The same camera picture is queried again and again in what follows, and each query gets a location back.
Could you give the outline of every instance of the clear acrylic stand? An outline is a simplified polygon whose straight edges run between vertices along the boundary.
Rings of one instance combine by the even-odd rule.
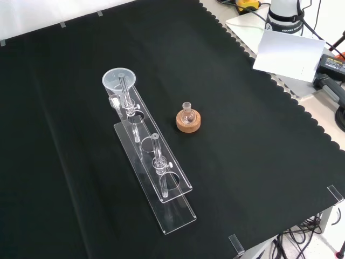
[[[194,221],[196,215],[184,196],[192,186],[135,89],[135,74],[112,69],[102,82],[121,119],[114,125],[116,133],[163,233]]]

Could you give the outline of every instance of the circular hole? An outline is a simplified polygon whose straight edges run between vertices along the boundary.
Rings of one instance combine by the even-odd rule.
[[[140,147],[143,151],[150,153],[153,152],[153,145],[151,137],[146,137],[141,141]]]
[[[173,190],[180,184],[180,177],[174,172],[166,172],[160,177],[160,185],[163,189]]]
[[[141,123],[144,120],[144,113],[142,111],[135,111],[134,115],[133,116],[127,116],[127,119],[132,124]]]

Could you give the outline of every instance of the glass tube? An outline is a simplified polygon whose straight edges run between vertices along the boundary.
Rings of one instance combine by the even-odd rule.
[[[154,159],[154,167],[156,168],[156,173],[161,175],[161,191],[162,196],[164,198],[168,197],[168,187],[167,187],[167,180],[166,180],[166,166],[167,166],[167,160],[164,156],[162,156],[162,150],[161,150],[161,144],[159,142],[159,135],[157,133],[154,133],[151,135],[152,144],[153,144],[153,152],[155,154]]]
[[[181,113],[181,120],[185,124],[190,124],[196,120],[195,112],[192,110],[192,105],[189,102],[182,104],[183,112]]]

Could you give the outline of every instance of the black cable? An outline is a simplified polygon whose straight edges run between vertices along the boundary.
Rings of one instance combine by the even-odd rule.
[[[299,254],[298,254],[296,259],[299,259],[299,258],[305,259],[306,257],[305,257],[303,252],[307,249],[307,247],[311,243],[313,235],[314,234],[321,234],[321,228],[320,228],[321,215],[322,215],[322,213],[318,213],[314,217],[311,217],[310,219],[304,220],[301,224],[297,225],[297,227],[299,228],[298,230],[288,229],[287,231],[284,231],[282,234],[278,235],[277,240],[273,241],[274,242],[274,249],[273,249],[271,259],[281,259],[282,257],[286,258],[286,254],[285,254],[284,248],[282,246],[283,236],[286,234],[290,235],[292,241],[295,242],[298,246]],[[308,242],[306,243],[306,245],[303,248],[301,248],[300,245],[304,244],[307,240],[306,234],[310,233],[310,232],[311,232],[311,235],[310,235],[310,238],[308,239]],[[294,234],[303,234],[302,241],[297,241]]]
[[[316,22],[315,22],[314,30],[316,29],[316,26],[318,24],[319,13],[320,13],[320,6],[321,6],[321,0],[319,1],[318,14],[316,15]]]
[[[309,8],[309,7],[311,7],[312,6],[312,0],[310,0],[310,5],[308,5],[308,6],[306,6],[306,7],[304,7],[303,9],[302,9],[302,12],[305,10],[305,9],[307,9],[307,8]]]
[[[264,255],[264,252],[265,252],[265,251],[263,251],[263,252],[259,255],[259,257],[258,257],[257,259],[261,259],[262,256]]]
[[[338,212],[339,212],[339,218],[338,218],[338,220],[337,220],[335,223],[332,224],[332,226],[337,225],[337,224],[340,222],[340,220],[341,220],[341,211],[340,211],[340,208],[338,208]]]
[[[302,22],[304,23],[304,25],[305,25],[313,34],[315,34],[320,40],[324,40],[323,38],[321,38],[321,37],[313,30],[313,28],[311,28],[311,27],[309,26],[309,24],[307,24],[307,22],[306,22],[304,19],[302,19],[301,21],[302,21]],[[332,47],[336,52],[339,53],[339,55],[340,55],[341,57],[343,57],[343,58],[345,59],[345,56],[344,56],[339,50],[337,50],[333,45],[329,44],[328,42],[326,42],[326,44],[327,44],[328,46]]]
[[[237,5],[237,4],[232,4],[232,3],[229,3],[229,1],[231,0],[227,0],[227,1],[223,1],[221,2],[222,4],[226,4],[226,5],[231,5],[231,6],[237,6],[239,8],[242,8],[244,10],[246,10],[247,12],[251,12],[253,14],[255,14],[256,16],[258,16],[261,20],[263,20],[265,23],[267,23],[266,19],[264,17],[262,17],[261,15],[257,14],[256,12],[254,12],[253,10],[249,9],[249,8],[246,8],[246,7],[242,7],[240,5]]]

